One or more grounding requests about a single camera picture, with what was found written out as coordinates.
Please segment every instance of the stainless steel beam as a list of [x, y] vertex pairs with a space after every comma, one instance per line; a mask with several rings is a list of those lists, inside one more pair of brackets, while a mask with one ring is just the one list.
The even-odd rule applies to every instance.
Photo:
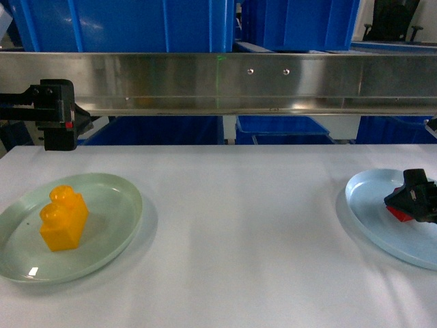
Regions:
[[40, 79], [92, 115], [437, 112], [437, 55], [0, 53], [0, 93]]

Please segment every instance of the chair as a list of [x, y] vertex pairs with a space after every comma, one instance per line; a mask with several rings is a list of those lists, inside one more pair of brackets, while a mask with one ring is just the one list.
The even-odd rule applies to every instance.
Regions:
[[[363, 41], [405, 42], [412, 17], [420, 0], [375, 0], [373, 23], [364, 24]], [[412, 26], [413, 42], [420, 26]]]

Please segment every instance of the red part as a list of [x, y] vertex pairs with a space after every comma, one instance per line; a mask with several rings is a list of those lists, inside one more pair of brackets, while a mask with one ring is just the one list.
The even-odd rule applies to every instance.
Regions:
[[396, 219], [398, 219], [401, 222], [407, 222], [407, 221], [413, 220], [413, 218], [410, 215], [407, 215], [404, 212], [397, 210], [396, 208], [393, 208], [391, 206], [386, 206], [386, 207], [387, 207], [387, 210], [389, 210], [390, 213], [393, 214], [396, 217]]

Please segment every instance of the light green plate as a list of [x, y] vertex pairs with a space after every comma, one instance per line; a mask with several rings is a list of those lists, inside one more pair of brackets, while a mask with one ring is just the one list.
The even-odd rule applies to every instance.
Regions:
[[[40, 235], [40, 211], [58, 185], [81, 193], [89, 216], [77, 249], [51, 252]], [[55, 284], [99, 269], [135, 236], [142, 203], [132, 183], [111, 174], [70, 176], [27, 193], [0, 215], [0, 275], [16, 282]]]

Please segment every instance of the blue bin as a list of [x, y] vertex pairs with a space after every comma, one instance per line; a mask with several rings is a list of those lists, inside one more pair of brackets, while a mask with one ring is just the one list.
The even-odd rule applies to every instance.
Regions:
[[232, 50], [234, 0], [9, 0], [26, 51]]
[[126, 116], [112, 120], [84, 146], [224, 144], [221, 116]]
[[242, 39], [273, 51], [346, 51], [359, 0], [246, 0]]
[[333, 144], [329, 131], [307, 116], [238, 116], [236, 144]]
[[363, 116], [356, 144], [437, 144], [425, 130], [431, 116]]

